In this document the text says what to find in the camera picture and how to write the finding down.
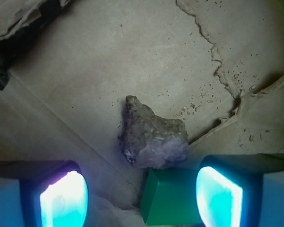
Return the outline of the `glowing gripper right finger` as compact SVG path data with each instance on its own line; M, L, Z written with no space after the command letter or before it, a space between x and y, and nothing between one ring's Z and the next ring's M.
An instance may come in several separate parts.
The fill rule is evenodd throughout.
M284 227L284 154L208 155L196 177L206 227Z

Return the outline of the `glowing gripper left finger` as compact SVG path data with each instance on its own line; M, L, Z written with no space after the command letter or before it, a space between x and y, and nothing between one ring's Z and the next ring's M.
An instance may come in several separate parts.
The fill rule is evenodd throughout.
M82 227L88 202L75 161L0 161L0 227Z

